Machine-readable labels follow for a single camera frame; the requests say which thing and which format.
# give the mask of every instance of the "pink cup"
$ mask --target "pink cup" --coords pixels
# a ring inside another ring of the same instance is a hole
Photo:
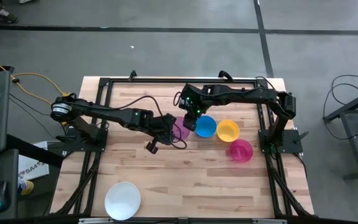
[[[175,135],[174,140],[177,141],[179,140],[180,134],[181,134],[181,139],[185,140],[189,134],[190,134],[190,130],[183,127],[183,120],[184,117],[177,117],[177,120],[175,121],[175,125],[173,125],[172,131],[173,134]]]
[[[237,139],[230,145],[228,153],[234,161],[247,162],[254,155],[254,150],[246,140]]]

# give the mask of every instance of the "plastic cup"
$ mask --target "plastic cup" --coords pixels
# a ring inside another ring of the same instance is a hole
[[[175,125],[173,125],[172,131],[173,134],[175,135],[174,138],[175,141],[179,140],[180,137],[182,140],[185,140],[190,134],[190,130],[183,126],[183,120],[184,117],[179,116],[175,121]]]
[[[246,140],[237,139],[230,145],[229,155],[234,161],[247,162],[254,155],[254,150]]]
[[[236,122],[225,119],[218,124],[216,134],[222,141],[233,142],[239,137],[240,129]]]
[[[216,122],[210,116],[202,116],[198,118],[196,123],[196,134],[201,137],[211,137],[216,131]]]

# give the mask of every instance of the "computer mouse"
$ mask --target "computer mouse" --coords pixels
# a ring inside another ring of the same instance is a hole
[[[7,182],[0,181],[0,212],[3,212],[11,205],[11,196],[9,195]]]

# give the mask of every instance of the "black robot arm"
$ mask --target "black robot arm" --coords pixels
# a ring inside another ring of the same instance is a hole
[[[153,111],[138,108],[114,109],[96,105],[86,100],[77,99],[75,95],[58,97],[52,104],[51,118],[58,122],[67,122],[81,133],[86,142],[97,141],[99,128],[88,124],[81,116],[105,119],[119,123],[131,131],[140,131],[153,137],[146,149],[155,154],[157,142],[171,145],[173,141],[172,126],[176,118],[170,114],[154,117]]]
[[[179,107],[187,111],[183,125],[191,131],[196,128],[197,119],[211,106],[229,103],[265,104],[277,115],[274,125],[268,130],[267,141],[278,147],[282,146],[282,133],[289,119],[296,115],[295,97],[284,91],[266,88],[246,90],[232,89],[226,85],[204,85],[199,89],[186,84],[183,88]]]

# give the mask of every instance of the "yellow cable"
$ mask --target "yellow cable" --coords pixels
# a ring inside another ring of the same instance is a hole
[[[1,65],[0,65],[0,68],[2,70],[6,71],[6,69],[4,67],[2,67]],[[35,76],[38,76],[38,77],[42,77],[42,78],[48,80],[62,94],[62,96],[67,96],[68,95],[68,93],[65,93],[65,92],[61,91],[61,89],[51,79],[49,79],[45,75],[41,75],[41,74],[38,74],[38,73],[31,73],[31,72],[18,73],[18,74],[15,74],[15,75],[11,75],[11,79],[15,79],[16,76],[21,76],[21,75],[35,75]],[[44,99],[44,98],[42,98],[40,96],[37,96],[37,95],[35,95],[33,93],[28,92],[25,88],[23,88],[23,86],[20,83],[16,83],[16,85],[18,85],[19,88],[21,90],[23,90],[23,92],[25,92],[26,94],[28,94],[30,96],[33,96],[33,97],[35,97],[37,99],[40,99],[40,100],[42,100],[42,101],[44,101],[44,102],[46,102],[46,103],[48,103],[50,105],[52,104],[50,101],[48,101],[48,100],[46,100],[46,99]]]

